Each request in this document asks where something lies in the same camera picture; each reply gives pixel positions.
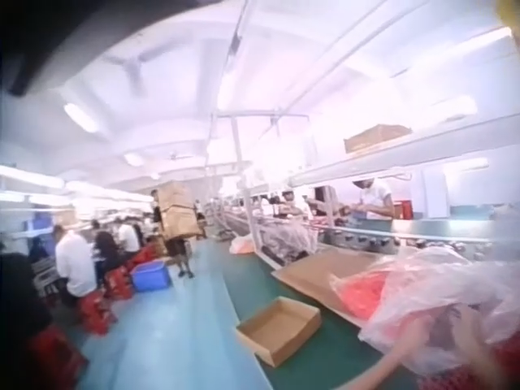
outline green conveyor belt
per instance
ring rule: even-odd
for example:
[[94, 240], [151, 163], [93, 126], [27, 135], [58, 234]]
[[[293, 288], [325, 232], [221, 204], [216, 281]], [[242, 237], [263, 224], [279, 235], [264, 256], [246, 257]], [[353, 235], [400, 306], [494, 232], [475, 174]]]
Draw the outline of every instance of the green conveyor belt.
[[[227, 290], [240, 320], [247, 319], [279, 296], [319, 306], [271, 276], [271, 268], [256, 255], [234, 256], [228, 243], [211, 243]], [[331, 390], [363, 372], [381, 354], [358, 339], [358, 328], [321, 306], [323, 325], [296, 355], [274, 369], [262, 368], [275, 390]], [[382, 389], [414, 389], [415, 376], [400, 369]]]

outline light blue floor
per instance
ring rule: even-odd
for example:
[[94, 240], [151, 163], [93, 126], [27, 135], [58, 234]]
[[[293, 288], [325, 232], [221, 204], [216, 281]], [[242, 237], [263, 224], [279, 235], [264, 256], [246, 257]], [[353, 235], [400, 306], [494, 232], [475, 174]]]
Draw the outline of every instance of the light blue floor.
[[268, 390], [254, 356], [235, 336], [236, 313], [216, 261], [198, 242], [194, 279], [118, 302], [105, 337], [75, 337], [90, 360], [80, 390]]

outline plastic bag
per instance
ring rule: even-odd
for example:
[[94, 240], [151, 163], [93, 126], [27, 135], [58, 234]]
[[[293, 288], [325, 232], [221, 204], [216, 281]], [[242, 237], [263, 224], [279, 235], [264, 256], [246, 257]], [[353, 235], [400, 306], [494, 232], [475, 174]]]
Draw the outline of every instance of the plastic bag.
[[[435, 320], [430, 341], [406, 362], [418, 374], [429, 375], [464, 363], [451, 333], [449, 309], [453, 305], [462, 303], [480, 312], [489, 344], [509, 339], [520, 326], [519, 263], [470, 262], [451, 249], [432, 247], [385, 257], [360, 275], [333, 280], [332, 287], [344, 292], [345, 286], [353, 289], [359, 280], [375, 275], [384, 279], [375, 297], [372, 292], [364, 297], [362, 288], [358, 292], [370, 305], [359, 338], [386, 353], [411, 319], [430, 315]], [[344, 304], [352, 305], [352, 297]]]
[[285, 263], [316, 253], [318, 230], [297, 221], [260, 220], [262, 245]]
[[252, 254], [254, 253], [253, 237], [248, 234], [247, 236], [238, 236], [231, 241], [229, 247], [230, 254]]

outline ceiling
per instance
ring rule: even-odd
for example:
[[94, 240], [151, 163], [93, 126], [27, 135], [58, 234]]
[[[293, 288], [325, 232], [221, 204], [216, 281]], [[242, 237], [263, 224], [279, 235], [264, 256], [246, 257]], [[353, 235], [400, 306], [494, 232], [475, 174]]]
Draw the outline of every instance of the ceiling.
[[[418, 59], [500, 27], [493, 7], [492, 0], [204, 6], [134, 33], [56, 85], [4, 98], [2, 138], [38, 149], [50, 174], [124, 190], [203, 177], [206, 166], [214, 175], [236, 174], [229, 115], [247, 115], [237, 127], [249, 161], [274, 113], [289, 115], [279, 126], [285, 137], [303, 137], [302, 120], [330, 106], [347, 111], [375, 79], [401, 86]], [[95, 36], [97, 22], [84, 22], [54, 54], [42, 72], [48, 80], [63, 78], [74, 55], [88, 51], [73, 38]], [[240, 45], [230, 56], [236, 37]], [[510, 49], [498, 45], [468, 61]], [[97, 131], [71, 120], [67, 103], [87, 114]], [[127, 153], [139, 154], [144, 165], [128, 165]], [[157, 174], [160, 179], [151, 177]]]

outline dark shirt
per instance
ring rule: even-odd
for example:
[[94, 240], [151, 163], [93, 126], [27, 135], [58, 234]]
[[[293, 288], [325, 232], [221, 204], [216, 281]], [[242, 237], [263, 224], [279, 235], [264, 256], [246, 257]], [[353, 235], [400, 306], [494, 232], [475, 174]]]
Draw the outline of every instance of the dark shirt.
[[33, 269], [21, 253], [0, 255], [2, 347], [20, 350], [27, 339], [48, 327], [52, 318], [38, 296]]
[[123, 264], [119, 256], [119, 248], [115, 243], [114, 237], [109, 232], [104, 232], [103, 230], [97, 232], [94, 245], [99, 252], [99, 256], [105, 261], [108, 271], [114, 270]]
[[137, 240], [139, 241], [139, 246], [143, 248], [145, 246], [145, 235], [143, 234], [141, 227], [137, 223], [134, 223], [132, 227], [133, 230], [136, 232]]
[[29, 250], [29, 259], [31, 263], [39, 262], [45, 258], [48, 258], [49, 254], [46, 249], [41, 245], [33, 245]]

